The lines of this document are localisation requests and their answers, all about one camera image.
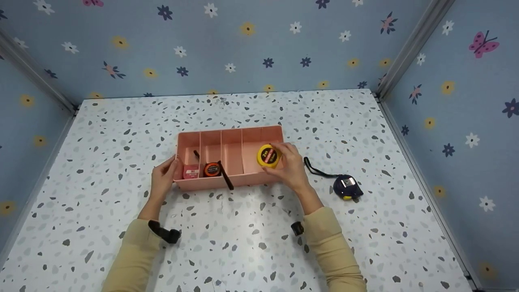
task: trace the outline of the human hand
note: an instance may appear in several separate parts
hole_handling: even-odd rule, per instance
[[[272,146],[283,154],[281,156],[283,168],[263,167],[263,171],[280,178],[287,187],[291,188],[298,195],[311,188],[303,165],[303,158],[296,146],[290,143],[273,143]]]
[[[171,190],[171,185],[174,183],[173,175],[178,164],[179,160],[176,158],[176,155],[173,155],[159,166],[153,168],[152,189],[149,192],[150,200],[158,200],[162,203],[166,199],[166,194]]]

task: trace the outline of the white flower print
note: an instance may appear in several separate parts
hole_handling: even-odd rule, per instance
[[[225,70],[229,71],[229,73],[236,71],[236,66],[233,63],[229,63],[225,65]]]
[[[425,54],[420,53],[416,59],[418,60],[416,63],[421,66],[425,62]]]
[[[352,3],[355,3],[355,7],[359,5],[364,5],[364,0],[352,0]]]
[[[470,146],[470,148],[477,146],[477,143],[480,141],[480,139],[477,137],[477,135],[474,135],[473,133],[470,133],[470,135],[465,136],[467,138],[467,141],[465,144]]]
[[[15,37],[15,42],[20,46],[22,49],[29,48],[24,41],[21,41],[19,38]]]
[[[301,23],[299,21],[296,21],[290,24],[290,31],[296,34],[298,32],[301,32],[301,27]]]
[[[175,50],[175,55],[178,55],[180,58],[187,56],[187,54],[186,54],[187,50],[185,50],[184,47],[177,46],[176,48],[174,48],[174,50]]]
[[[65,43],[63,43],[61,45],[65,48],[66,51],[69,51],[69,52],[71,52],[73,54],[79,52],[79,50],[76,49],[77,46],[74,46],[71,42],[65,42]]]
[[[207,3],[207,6],[204,5],[203,7],[206,9],[206,14],[209,14],[211,18],[213,18],[213,16],[218,16],[218,14],[216,13],[218,8],[214,7],[214,3]]]
[[[449,35],[449,31],[453,30],[454,22],[452,20],[447,20],[443,27],[442,34]]]
[[[487,196],[485,196],[484,198],[480,198],[480,201],[480,207],[482,207],[483,210],[485,210],[485,212],[487,212],[488,210],[494,211],[494,207],[496,206],[496,204],[494,204],[493,200],[490,200]]]
[[[38,6],[38,10],[45,12],[47,15],[54,13],[54,10],[50,9],[51,5],[45,3],[45,0],[36,0],[36,2],[33,3]]]
[[[343,43],[344,43],[344,41],[349,41],[350,37],[351,37],[350,31],[344,31],[344,32],[340,33],[339,39],[341,41],[343,41]]]

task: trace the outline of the left hand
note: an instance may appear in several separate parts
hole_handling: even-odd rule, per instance
[[[179,160],[176,158],[176,155],[173,155],[170,159],[153,168],[152,189],[149,192],[150,200],[154,199],[162,203],[166,199],[166,195],[174,183],[173,175],[178,164]]]

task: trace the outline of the forearm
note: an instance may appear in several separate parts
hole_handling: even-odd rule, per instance
[[[160,208],[162,202],[159,199],[150,197],[139,213],[138,219],[159,221]]]
[[[102,292],[144,292],[160,237],[148,227],[149,220],[135,219],[128,226]]]
[[[319,196],[317,196],[317,192],[309,183],[301,185],[294,191],[299,198],[305,215],[310,215],[323,207],[323,203]]]
[[[364,292],[366,285],[333,211],[314,189],[298,192],[303,207],[305,236],[326,276],[330,292]]]

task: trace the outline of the navy flower print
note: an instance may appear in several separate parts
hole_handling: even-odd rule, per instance
[[[187,73],[189,72],[188,70],[186,70],[186,67],[180,67],[180,68],[176,68],[176,72],[178,74],[180,74],[181,77],[183,76],[187,76]]]
[[[394,22],[398,20],[398,18],[392,18],[393,11],[391,11],[390,14],[388,14],[387,18],[382,21],[382,27],[380,28],[380,34],[384,32],[384,30],[389,34],[392,31],[395,31],[394,29]]]
[[[511,102],[505,102],[504,105],[507,107],[502,113],[507,113],[508,118],[511,118],[512,115],[519,115],[519,102],[515,102],[515,98]]]
[[[300,64],[303,64],[303,67],[310,67],[310,58],[302,58]]]
[[[317,0],[316,1],[316,4],[319,4],[319,8],[318,9],[321,9],[321,8],[325,8],[326,9],[326,4],[327,3],[330,3],[330,0]]]
[[[405,136],[407,134],[409,134],[409,128],[407,127],[407,125],[403,125],[402,126],[402,136]]]
[[[265,65],[265,68],[271,67],[272,64],[274,64],[274,61],[272,61],[272,58],[263,59],[263,65]]]
[[[171,12],[169,10],[169,6],[162,6],[162,7],[157,7],[157,9],[159,9],[159,15],[164,17],[164,20],[173,20],[173,18],[171,18],[171,15],[173,14],[173,12]]]
[[[56,73],[52,72],[50,69],[45,69],[45,72],[49,74],[50,78],[58,79]]]
[[[110,74],[110,76],[113,78],[113,79],[116,79],[115,76],[121,78],[121,79],[124,79],[123,77],[126,76],[125,74],[122,74],[119,72],[119,70],[117,70],[118,66],[110,66],[106,63],[106,61],[103,61],[103,64],[104,64],[104,68],[102,68],[103,70],[107,70],[108,71],[108,74]]]
[[[359,83],[357,84],[357,87],[358,87],[359,89],[362,89],[362,88],[364,88],[364,87],[366,87],[366,86],[367,86],[367,81],[362,81],[362,82],[359,82]]]
[[[4,11],[0,9],[0,20],[7,19],[7,17],[4,15]]]
[[[454,151],[454,146],[451,146],[450,143],[447,145],[443,145],[443,153],[445,153],[445,157],[448,157],[449,155],[452,156]]]

